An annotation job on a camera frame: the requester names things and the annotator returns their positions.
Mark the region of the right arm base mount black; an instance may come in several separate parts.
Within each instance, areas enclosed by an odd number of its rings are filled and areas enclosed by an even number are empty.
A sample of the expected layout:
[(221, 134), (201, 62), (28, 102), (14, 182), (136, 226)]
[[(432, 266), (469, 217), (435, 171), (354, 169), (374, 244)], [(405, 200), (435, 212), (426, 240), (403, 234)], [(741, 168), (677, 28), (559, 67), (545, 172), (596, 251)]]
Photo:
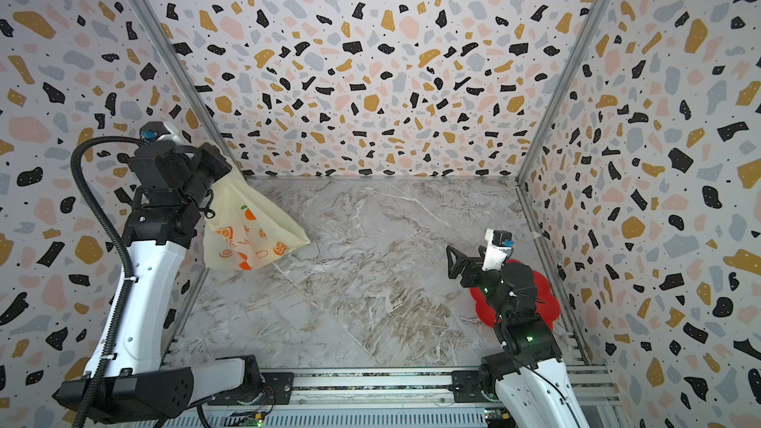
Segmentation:
[(449, 390), (456, 403), (499, 403), (495, 394), (495, 381), (483, 368), (451, 372)]

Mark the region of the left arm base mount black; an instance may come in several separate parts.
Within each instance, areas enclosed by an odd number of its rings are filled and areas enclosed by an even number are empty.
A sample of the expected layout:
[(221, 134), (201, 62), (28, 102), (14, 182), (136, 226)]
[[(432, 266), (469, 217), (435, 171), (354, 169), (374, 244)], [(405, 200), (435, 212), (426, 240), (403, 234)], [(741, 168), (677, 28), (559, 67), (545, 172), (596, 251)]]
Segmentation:
[(253, 386), (240, 386), (217, 394), (209, 402), (211, 406), (250, 406), (269, 409), (287, 405), (293, 394), (293, 372), (264, 372)]

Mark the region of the cream plastic bag orange print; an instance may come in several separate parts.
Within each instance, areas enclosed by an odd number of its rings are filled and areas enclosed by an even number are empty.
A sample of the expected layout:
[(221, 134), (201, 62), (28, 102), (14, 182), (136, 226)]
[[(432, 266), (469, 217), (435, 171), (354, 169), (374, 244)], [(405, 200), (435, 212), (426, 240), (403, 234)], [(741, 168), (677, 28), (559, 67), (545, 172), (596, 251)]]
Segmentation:
[(310, 244), (303, 228), (287, 212), (249, 186), (239, 170), (212, 185), (205, 220), (203, 251), (214, 271), (255, 271)]

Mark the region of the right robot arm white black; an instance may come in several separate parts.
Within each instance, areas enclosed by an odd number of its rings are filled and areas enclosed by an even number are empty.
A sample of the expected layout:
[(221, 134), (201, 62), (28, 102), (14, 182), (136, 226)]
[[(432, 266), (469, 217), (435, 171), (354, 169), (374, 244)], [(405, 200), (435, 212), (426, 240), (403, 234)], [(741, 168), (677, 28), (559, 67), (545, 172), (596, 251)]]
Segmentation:
[(531, 267), (509, 259), (506, 247), (481, 247), (468, 257), (446, 248), (448, 277), (475, 289), (495, 311), (501, 352), (482, 358), (481, 391), (505, 406), (518, 427), (587, 427), (555, 336), (537, 312)]

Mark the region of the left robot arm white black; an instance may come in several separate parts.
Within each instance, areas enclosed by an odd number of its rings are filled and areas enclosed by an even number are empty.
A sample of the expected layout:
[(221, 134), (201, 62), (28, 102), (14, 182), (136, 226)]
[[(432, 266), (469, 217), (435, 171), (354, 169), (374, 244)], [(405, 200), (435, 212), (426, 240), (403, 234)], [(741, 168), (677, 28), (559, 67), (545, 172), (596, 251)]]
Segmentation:
[(73, 426), (154, 420), (163, 426), (190, 408), (229, 394), (257, 398), (264, 390), (255, 357), (165, 370), (163, 317), (174, 278), (211, 209), (203, 204), (212, 185), (232, 168), (212, 145), (179, 145), (126, 138), (136, 146), (128, 166), (138, 178), (131, 213), (118, 232), (87, 183), (82, 159), (91, 148), (120, 142), (90, 139), (71, 155), (71, 174), (83, 201), (111, 239), (121, 261), (121, 279), (100, 342), (83, 375), (63, 382), (54, 398), (75, 412)]

